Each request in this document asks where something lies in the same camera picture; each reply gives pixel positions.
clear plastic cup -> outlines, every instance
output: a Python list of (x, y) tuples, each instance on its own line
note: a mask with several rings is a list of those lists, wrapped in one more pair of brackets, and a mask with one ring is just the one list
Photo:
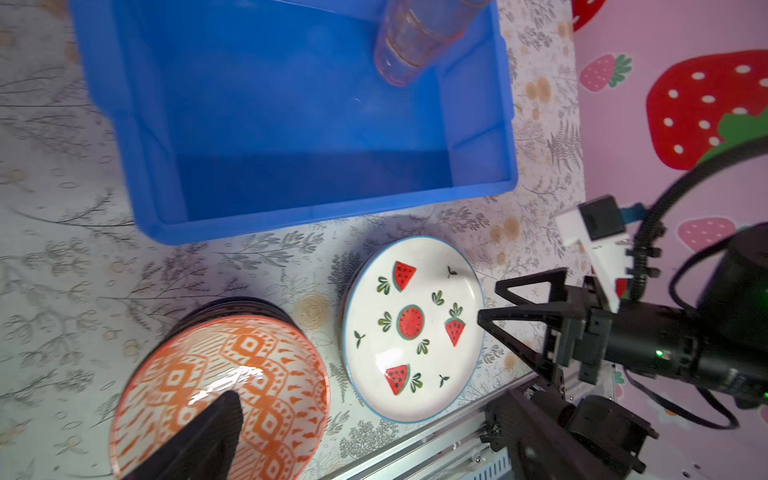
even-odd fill
[(491, 0), (389, 0), (373, 61), (405, 87), (442, 55)]

thick black cable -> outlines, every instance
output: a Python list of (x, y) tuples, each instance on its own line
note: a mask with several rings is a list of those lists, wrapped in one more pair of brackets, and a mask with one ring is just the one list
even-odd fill
[(709, 245), (707, 248), (700, 250), (696, 252), (694, 255), (691, 255), (688, 257), (688, 260), (685, 260), (685, 263), (680, 267), (680, 269), (674, 274), (672, 277), (672, 280), (670, 280), (669, 285), (669, 294), (672, 297), (672, 300), (681, 308), (686, 310), (688, 313), (693, 314), (696, 311), (696, 308), (693, 305), (690, 305), (685, 300), (681, 299), (679, 295), (677, 295), (677, 283), (680, 281), (681, 278), (683, 278), (683, 275), (690, 270), (694, 265), (699, 263), (701, 260), (704, 260), (707, 257), (711, 257), (715, 253), (725, 250), (726, 247), (728, 247), (728, 243), (730, 243), (731, 239), (733, 238), (733, 235), (729, 237), (723, 238), (721, 241), (717, 243), (713, 243), (712, 245)]
[(728, 410), (725, 407), (725, 405), (720, 403), (720, 401), (717, 400), (715, 396), (712, 395), (712, 392), (710, 392), (709, 390), (702, 389), (699, 387), (696, 388), (696, 390), (699, 391), (701, 396), (704, 397), (704, 399), (707, 401), (707, 403), (710, 404), (710, 406), (712, 406), (713, 409), (717, 410), (720, 414), (722, 414), (725, 418), (728, 419), (728, 425), (718, 425), (716, 423), (710, 422), (709, 420), (702, 419), (701, 417), (694, 415), (691, 412), (688, 412), (686, 409), (679, 406), (678, 404), (674, 402), (670, 402), (669, 400), (665, 399), (663, 396), (659, 395), (658, 393), (649, 389), (642, 383), (633, 379), (630, 376), (629, 372), (627, 371), (627, 367), (624, 367), (624, 375), (627, 377), (627, 380), (629, 381), (630, 385), (640, 390), (642, 393), (646, 394), (648, 397), (650, 397), (651, 400), (661, 405), (663, 409), (669, 410), (670, 412), (688, 420), (689, 422), (695, 423), (697, 425), (701, 425), (703, 427), (707, 427), (708, 429), (715, 429), (715, 430), (734, 430), (739, 428), (739, 421), (736, 419), (733, 413), (731, 413), (730, 410)]
[(667, 188), (647, 212), (645, 220), (634, 236), (634, 275), (629, 286), (629, 297), (639, 300), (645, 293), (648, 281), (648, 254), (657, 237), (662, 217), (685, 194), (712, 175), (750, 158), (768, 154), (768, 136), (758, 137), (715, 155), (697, 165)]

blue tray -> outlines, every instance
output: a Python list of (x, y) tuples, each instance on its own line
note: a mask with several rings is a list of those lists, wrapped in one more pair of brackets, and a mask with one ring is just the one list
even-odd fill
[(383, 0), (71, 0), (137, 225), (167, 244), (500, 194), (517, 183), (495, 2), (409, 88)]

floral tablecloth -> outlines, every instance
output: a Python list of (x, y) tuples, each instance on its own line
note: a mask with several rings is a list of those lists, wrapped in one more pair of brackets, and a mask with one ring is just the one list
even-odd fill
[[(566, 266), (552, 214), (584, 199), (571, 4), (499, 0), (515, 92), (514, 192), (166, 247), (137, 231), (111, 122), (91, 103), (64, 0), (0, 3), (0, 478), (109, 478), (107, 443), (137, 362), (185, 312), (258, 296), (288, 311), (331, 375), (332, 412), (304, 478), (416, 429), (357, 398), (339, 357), (339, 299), (383, 245), (432, 235), (482, 281)], [(535, 288), (533, 297), (545, 292)], [(507, 325), (540, 340), (533, 325)], [(489, 336), (449, 408), (526, 373)]]

white plate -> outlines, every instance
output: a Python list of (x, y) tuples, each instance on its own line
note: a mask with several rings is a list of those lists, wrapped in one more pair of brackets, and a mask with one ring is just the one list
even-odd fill
[[(400, 289), (408, 266), (415, 272)], [(344, 363), (362, 400), (394, 422), (440, 413), (477, 366), (481, 308), (475, 271), (442, 240), (406, 238), (376, 254), (349, 290), (342, 328)]]

